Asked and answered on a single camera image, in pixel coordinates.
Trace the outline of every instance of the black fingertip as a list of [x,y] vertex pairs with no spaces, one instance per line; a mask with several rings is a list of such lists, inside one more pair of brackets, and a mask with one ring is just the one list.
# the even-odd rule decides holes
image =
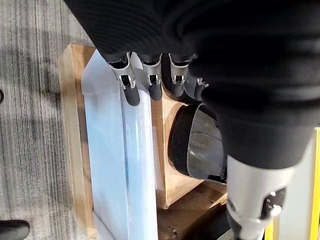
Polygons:
[[184,84],[180,82],[177,82],[176,84],[172,83],[171,93],[175,97],[180,97],[184,93]]
[[155,100],[158,101],[162,98],[162,88],[161,88],[161,84],[152,84],[149,85],[149,93],[150,93],[150,97]]
[[131,106],[137,106],[140,103],[140,96],[137,86],[134,88],[127,87],[124,90],[125,99]]

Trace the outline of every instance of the black shoe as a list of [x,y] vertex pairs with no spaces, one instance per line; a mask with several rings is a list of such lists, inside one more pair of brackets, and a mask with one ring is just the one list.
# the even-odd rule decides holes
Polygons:
[[0,89],[0,104],[4,101],[5,95],[4,92]]
[[24,220],[0,221],[0,240],[23,240],[30,230],[30,225]]

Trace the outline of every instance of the yellow rail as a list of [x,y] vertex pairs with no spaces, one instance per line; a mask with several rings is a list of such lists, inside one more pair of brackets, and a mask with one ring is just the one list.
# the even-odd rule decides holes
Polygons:
[[318,239],[319,216],[320,216],[320,127],[315,128],[315,162],[314,162],[314,184],[313,204],[310,227],[310,240]]

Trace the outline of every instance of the wooden frame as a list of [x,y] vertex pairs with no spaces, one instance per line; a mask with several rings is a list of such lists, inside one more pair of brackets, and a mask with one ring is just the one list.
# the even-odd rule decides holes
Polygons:
[[[58,63],[61,91],[62,121],[69,181],[69,198],[76,222],[88,238],[97,231],[93,222],[93,196],[85,102],[81,76],[95,48],[69,44]],[[155,117],[159,162],[163,190],[157,191],[159,240],[182,240],[214,216],[215,209],[227,199],[226,186],[184,176],[172,168],[168,157],[171,126],[178,109],[184,104],[172,100],[166,93],[161,101],[151,102]]]

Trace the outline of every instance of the black fabric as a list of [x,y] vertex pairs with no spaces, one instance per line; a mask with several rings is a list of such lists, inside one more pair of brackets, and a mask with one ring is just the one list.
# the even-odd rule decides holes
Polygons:
[[[210,85],[201,96],[217,114],[227,154],[267,169],[299,162],[320,122],[320,2],[65,2],[105,59],[196,53],[189,72]],[[171,90],[168,70],[162,80]]]
[[101,53],[193,54],[162,34],[161,13],[151,0],[65,0]]

